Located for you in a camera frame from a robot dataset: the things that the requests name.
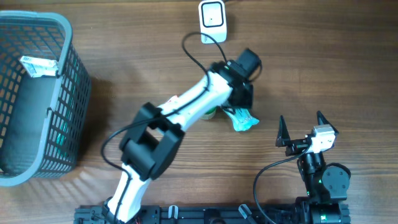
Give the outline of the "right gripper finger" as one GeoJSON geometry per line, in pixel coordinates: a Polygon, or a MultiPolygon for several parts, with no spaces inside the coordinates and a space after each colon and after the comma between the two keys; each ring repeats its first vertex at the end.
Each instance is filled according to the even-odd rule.
{"type": "Polygon", "coordinates": [[[290,140],[290,134],[287,129],[287,125],[285,123],[285,119],[283,115],[280,115],[279,118],[279,130],[277,133],[277,140],[278,141],[289,141],[290,140]]]}
{"type": "Polygon", "coordinates": [[[339,131],[324,117],[321,111],[317,111],[318,125],[329,125],[334,130],[335,135],[339,135],[339,131]]]}

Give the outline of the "teal tissue pack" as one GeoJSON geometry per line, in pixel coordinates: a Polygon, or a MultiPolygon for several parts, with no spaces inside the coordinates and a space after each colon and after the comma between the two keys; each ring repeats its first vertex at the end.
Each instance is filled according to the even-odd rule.
{"type": "Polygon", "coordinates": [[[259,120],[253,117],[247,109],[223,109],[223,111],[230,117],[233,128],[237,132],[247,131],[259,123],[259,120]]]}

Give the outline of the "green lid jar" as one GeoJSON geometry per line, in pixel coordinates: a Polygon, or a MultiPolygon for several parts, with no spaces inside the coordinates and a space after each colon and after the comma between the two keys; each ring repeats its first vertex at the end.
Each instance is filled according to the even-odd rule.
{"type": "Polygon", "coordinates": [[[209,119],[213,118],[215,114],[216,114],[216,107],[214,107],[214,108],[210,109],[209,111],[207,111],[200,118],[203,119],[203,120],[209,120],[209,119]]]}

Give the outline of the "white plaster box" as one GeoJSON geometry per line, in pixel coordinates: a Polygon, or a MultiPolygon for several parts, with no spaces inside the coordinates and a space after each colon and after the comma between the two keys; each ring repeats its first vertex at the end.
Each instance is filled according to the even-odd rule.
{"type": "Polygon", "coordinates": [[[58,73],[56,60],[22,56],[19,61],[31,78],[55,77],[58,73]]]}

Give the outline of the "red orange small packet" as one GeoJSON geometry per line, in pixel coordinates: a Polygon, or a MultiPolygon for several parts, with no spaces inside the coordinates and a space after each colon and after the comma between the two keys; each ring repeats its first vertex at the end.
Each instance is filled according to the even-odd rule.
{"type": "Polygon", "coordinates": [[[166,101],[165,104],[166,105],[174,105],[174,104],[178,103],[178,101],[179,101],[178,95],[174,95],[168,101],[166,101]]]}

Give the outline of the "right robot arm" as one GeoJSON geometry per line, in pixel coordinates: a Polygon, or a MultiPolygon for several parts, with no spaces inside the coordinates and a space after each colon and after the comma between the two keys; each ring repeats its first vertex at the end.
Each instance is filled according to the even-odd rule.
{"type": "Polygon", "coordinates": [[[295,223],[350,223],[347,199],[351,171],[339,163],[326,163],[323,153],[335,146],[338,130],[317,112],[318,124],[302,139],[290,138],[285,119],[279,119],[275,145],[285,147],[286,156],[297,157],[297,167],[307,190],[295,201],[295,223]]]}

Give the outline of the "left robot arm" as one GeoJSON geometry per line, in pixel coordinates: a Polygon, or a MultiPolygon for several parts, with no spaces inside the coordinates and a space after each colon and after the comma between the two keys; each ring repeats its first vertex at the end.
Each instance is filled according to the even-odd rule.
{"type": "Polygon", "coordinates": [[[254,87],[250,77],[256,70],[262,70],[262,62],[250,49],[237,60],[213,63],[175,102],[144,104],[131,124],[111,135],[124,135],[119,143],[121,164],[114,166],[122,174],[114,195],[103,205],[106,221],[133,221],[149,184],[171,165],[187,129],[206,112],[222,106],[251,108],[254,87]]]}

